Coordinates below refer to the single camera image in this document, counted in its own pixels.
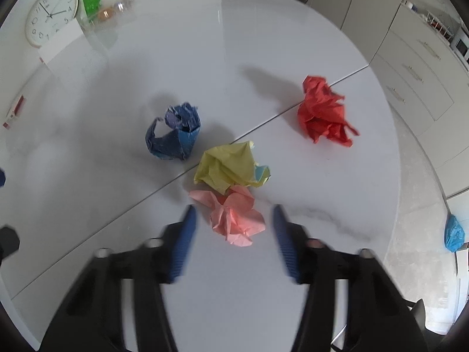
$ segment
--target white table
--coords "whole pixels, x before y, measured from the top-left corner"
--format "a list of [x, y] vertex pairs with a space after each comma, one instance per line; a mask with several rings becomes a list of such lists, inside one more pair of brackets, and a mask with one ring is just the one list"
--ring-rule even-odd
[[[181, 351], [288, 350], [305, 288], [285, 275], [273, 204], [336, 249], [369, 247], [382, 258], [388, 247], [399, 154], [375, 75], [336, 27], [294, 0], [141, 0], [134, 20], [112, 34], [93, 75], [72, 61], [85, 38], [53, 61], [65, 88], [48, 70], [37, 73], [6, 137], [0, 213], [22, 242], [2, 266], [13, 303], [41, 339], [95, 249], [127, 250], [157, 236], [191, 203], [191, 168], [203, 150], [252, 140], [273, 175], [254, 190], [266, 232], [236, 248], [200, 216], [186, 275], [165, 289], [167, 307]], [[306, 75], [325, 76], [346, 95], [347, 118], [361, 133], [352, 148], [300, 133], [294, 106]], [[202, 121], [193, 155], [157, 160], [146, 128], [186, 100]]]

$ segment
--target pink crumpled paper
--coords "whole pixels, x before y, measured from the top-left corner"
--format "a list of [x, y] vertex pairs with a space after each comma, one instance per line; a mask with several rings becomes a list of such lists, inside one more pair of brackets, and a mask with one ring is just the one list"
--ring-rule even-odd
[[213, 231], [223, 235], [236, 246], [251, 246], [251, 236], [266, 230], [261, 213], [254, 210], [254, 197], [246, 187], [232, 186], [228, 197], [208, 190], [193, 190], [189, 197], [212, 208], [210, 222]]

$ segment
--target blue crumpled paper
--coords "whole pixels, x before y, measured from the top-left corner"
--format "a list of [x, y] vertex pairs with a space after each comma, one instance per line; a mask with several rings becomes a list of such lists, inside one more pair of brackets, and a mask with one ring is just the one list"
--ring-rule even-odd
[[155, 136], [156, 125], [163, 118], [156, 118], [148, 128], [145, 140], [152, 155], [163, 160], [187, 160], [200, 130], [197, 108], [188, 102], [180, 106], [169, 106], [164, 121], [172, 131], [163, 137]]
[[445, 226], [445, 246], [446, 248], [455, 253], [463, 244], [466, 233], [459, 221], [451, 215]]

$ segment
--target drawer handle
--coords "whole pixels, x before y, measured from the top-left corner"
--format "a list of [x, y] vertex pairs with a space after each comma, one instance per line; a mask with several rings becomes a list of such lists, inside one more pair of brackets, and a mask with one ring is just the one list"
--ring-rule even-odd
[[424, 80], [415, 72], [415, 70], [411, 66], [406, 66], [406, 65], [403, 65], [403, 66], [406, 68], [409, 74], [412, 75], [412, 77], [414, 77], [416, 81], [424, 83]]
[[435, 50], [431, 48], [428, 43], [422, 42], [420, 40], [418, 40], [418, 42], [420, 42], [420, 44], [428, 51], [428, 53], [430, 53], [433, 57], [437, 58], [438, 61], [441, 61], [441, 57], [437, 54]]
[[392, 95], [394, 95], [394, 97], [395, 97], [397, 100], [399, 100], [400, 102], [403, 102], [404, 104], [406, 103], [405, 99], [399, 95], [399, 93], [396, 91], [396, 89], [392, 89], [392, 88], [390, 88], [389, 86], [386, 86], [386, 88], [388, 89], [388, 91], [389, 91]]

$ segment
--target red crumpled paper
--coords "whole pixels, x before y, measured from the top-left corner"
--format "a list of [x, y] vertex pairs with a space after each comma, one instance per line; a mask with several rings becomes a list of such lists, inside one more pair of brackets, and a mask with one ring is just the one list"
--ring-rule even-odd
[[264, 218], [253, 209], [254, 197], [246, 187], [235, 185], [228, 192], [225, 197], [208, 190], [193, 190], [189, 197], [213, 209], [210, 214], [213, 231], [233, 245], [250, 246], [250, 237], [266, 230]]
[[298, 109], [300, 127], [314, 143], [323, 135], [333, 142], [350, 147], [353, 142], [345, 131], [348, 128], [354, 135], [358, 131], [345, 120], [345, 107], [339, 103], [345, 97], [336, 94], [327, 84], [326, 79], [307, 76], [303, 82], [306, 96]]

